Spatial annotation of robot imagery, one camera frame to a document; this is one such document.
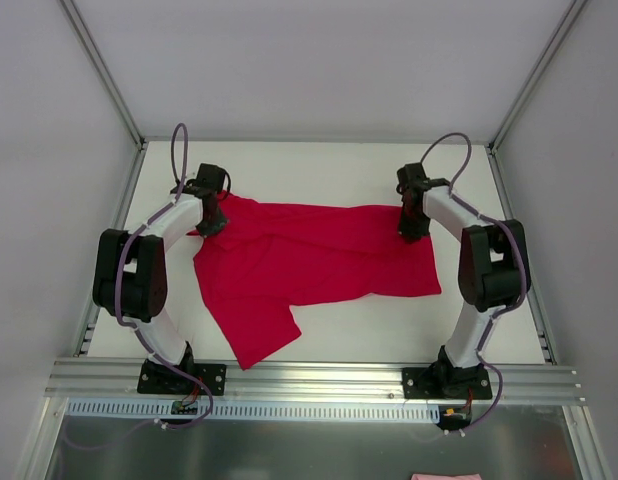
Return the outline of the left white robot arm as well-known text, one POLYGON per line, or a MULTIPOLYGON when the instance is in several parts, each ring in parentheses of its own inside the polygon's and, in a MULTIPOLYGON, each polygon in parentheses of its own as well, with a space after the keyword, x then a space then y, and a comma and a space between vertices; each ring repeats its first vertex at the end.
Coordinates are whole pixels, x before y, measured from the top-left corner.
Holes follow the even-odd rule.
POLYGON ((135 230, 107 229, 99 238, 93 301, 133 331, 150 361, 163 365, 160 381, 174 393, 191 388, 195 369, 166 309, 166 253, 192 231, 209 237, 227 223, 217 193, 173 195, 135 230))

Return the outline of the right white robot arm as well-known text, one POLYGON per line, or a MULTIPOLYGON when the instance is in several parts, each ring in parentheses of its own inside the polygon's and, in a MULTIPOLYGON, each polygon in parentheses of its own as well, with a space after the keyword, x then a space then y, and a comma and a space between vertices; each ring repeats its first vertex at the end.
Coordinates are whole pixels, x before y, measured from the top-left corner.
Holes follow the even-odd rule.
POLYGON ((460 245, 458 288, 463 305, 450 339, 432 364, 432 384, 454 397, 485 366, 481 353, 499 318, 519 308, 531 286, 526 235, 521 222, 497 220, 446 186, 399 186, 398 233, 408 242, 430 235, 436 222, 460 245))

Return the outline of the red t-shirt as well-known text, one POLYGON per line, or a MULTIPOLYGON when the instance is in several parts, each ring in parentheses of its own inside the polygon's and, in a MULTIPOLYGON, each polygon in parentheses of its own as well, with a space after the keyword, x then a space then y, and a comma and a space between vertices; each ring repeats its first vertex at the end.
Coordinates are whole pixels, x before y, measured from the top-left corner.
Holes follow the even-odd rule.
POLYGON ((442 287, 431 239, 398 232, 398 206, 221 204, 221 233, 193 258, 207 310, 247 370, 301 335, 292 308, 368 295, 418 298, 442 287))

